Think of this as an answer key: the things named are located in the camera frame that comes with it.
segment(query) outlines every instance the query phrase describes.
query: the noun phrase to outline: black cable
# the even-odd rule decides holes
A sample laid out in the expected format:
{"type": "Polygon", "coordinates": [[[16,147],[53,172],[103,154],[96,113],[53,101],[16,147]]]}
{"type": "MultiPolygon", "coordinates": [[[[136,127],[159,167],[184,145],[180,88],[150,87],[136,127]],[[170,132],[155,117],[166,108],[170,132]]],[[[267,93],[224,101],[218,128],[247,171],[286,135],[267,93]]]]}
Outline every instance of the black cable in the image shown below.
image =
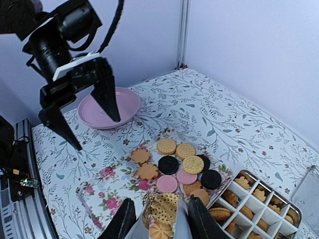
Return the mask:
{"type": "Polygon", "coordinates": [[[116,9],[112,24],[109,28],[109,31],[108,31],[100,49],[98,50],[99,53],[102,53],[102,51],[105,49],[105,47],[107,47],[109,45],[110,40],[111,40],[115,30],[116,30],[116,27],[118,26],[120,19],[121,19],[123,7],[124,7],[124,0],[119,0],[119,4],[118,4],[118,7],[116,9]]]}

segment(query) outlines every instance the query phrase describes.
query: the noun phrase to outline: floral tray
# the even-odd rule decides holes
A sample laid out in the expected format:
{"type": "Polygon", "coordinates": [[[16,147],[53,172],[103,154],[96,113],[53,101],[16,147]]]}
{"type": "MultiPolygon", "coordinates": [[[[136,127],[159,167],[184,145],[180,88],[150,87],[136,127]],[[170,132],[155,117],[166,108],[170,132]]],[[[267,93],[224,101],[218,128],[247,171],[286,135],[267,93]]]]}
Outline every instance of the floral tray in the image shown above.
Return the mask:
{"type": "MultiPolygon", "coordinates": [[[[151,153],[149,162],[155,165],[163,156],[157,151],[157,141],[161,138],[172,138],[177,144],[191,143],[189,139],[177,133],[174,129],[163,129],[158,133],[156,139],[147,140],[138,147],[146,148],[151,153]]],[[[211,161],[210,169],[217,170],[222,177],[221,186],[215,190],[209,190],[210,203],[207,205],[209,207],[230,183],[232,171],[222,161],[217,160],[209,151],[206,151],[206,147],[197,147],[196,154],[206,155],[211,161]]],[[[145,193],[157,190],[156,181],[161,174],[159,173],[158,178],[153,180],[142,180],[137,175],[138,167],[131,160],[131,154],[128,154],[118,159],[113,165],[101,170],[90,180],[82,182],[76,189],[77,198],[99,229],[103,230],[108,225],[126,197],[134,200],[136,214],[139,215],[143,210],[142,199],[145,193]]],[[[184,193],[182,185],[179,185],[176,193],[185,202],[188,202],[189,197],[184,193]]]]}

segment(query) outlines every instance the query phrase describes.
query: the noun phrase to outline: pink cookie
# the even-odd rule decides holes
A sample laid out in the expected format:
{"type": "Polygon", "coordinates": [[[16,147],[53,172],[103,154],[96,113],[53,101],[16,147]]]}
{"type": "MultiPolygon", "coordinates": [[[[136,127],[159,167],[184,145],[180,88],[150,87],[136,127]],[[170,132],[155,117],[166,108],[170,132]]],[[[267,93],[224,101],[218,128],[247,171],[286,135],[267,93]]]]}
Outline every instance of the pink cookie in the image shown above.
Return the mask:
{"type": "Polygon", "coordinates": [[[173,176],[164,175],[157,180],[156,186],[160,193],[173,193],[177,190],[178,183],[173,176]]]}
{"type": "Polygon", "coordinates": [[[177,180],[181,183],[181,184],[193,184],[196,180],[197,180],[197,175],[191,175],[189,173],[186,173],[183,169],[180,170],[177,173],[177,180]]]}

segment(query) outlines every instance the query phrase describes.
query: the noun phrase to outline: leaf pattern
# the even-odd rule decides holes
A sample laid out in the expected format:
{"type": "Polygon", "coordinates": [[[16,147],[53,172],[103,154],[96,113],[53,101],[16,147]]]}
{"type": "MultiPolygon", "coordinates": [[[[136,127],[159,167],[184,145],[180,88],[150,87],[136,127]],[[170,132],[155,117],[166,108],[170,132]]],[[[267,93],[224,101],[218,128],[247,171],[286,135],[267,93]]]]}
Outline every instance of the leaf pattern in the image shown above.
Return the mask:
{"type": "MultiPolygon", "coordinates": [[[[233,171],[250,170],[288,199],[308,169],[319,164],[318,152],[280,121],[194,70],[178,70],[131,89],[141,96],[141,108],[130,122],[116,129],[89,128],[76,110],[64,114],[83,146],[81,152],[43,125],[33,128],[43,192],[61,239],[100,235],[100,215],[89,218],[84,202],[76,198],[77,186],[167,127],[203,150],[206,147],[233,171]],[[57,174],[65,177],[61,180],[57,174]]],[[[129,187],[136,189],[137,184],[129,182],[129,187]]],[[[302,223],[296,238],[316,237],[302,223]]]]}

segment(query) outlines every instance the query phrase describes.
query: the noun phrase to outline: metal frame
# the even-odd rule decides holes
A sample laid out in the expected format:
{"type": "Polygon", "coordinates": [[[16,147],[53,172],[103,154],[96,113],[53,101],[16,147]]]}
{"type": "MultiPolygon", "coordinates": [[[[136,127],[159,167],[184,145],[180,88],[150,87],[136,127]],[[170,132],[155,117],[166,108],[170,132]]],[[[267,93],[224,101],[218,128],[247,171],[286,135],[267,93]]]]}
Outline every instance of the metal frame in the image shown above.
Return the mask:
{"type": "Polygon", "coordinates": [[[188,24],[189,24],[190,0],[180,0],[180,17],[177,44],[176,68],[182,68],[185,65],[188,24]]]}

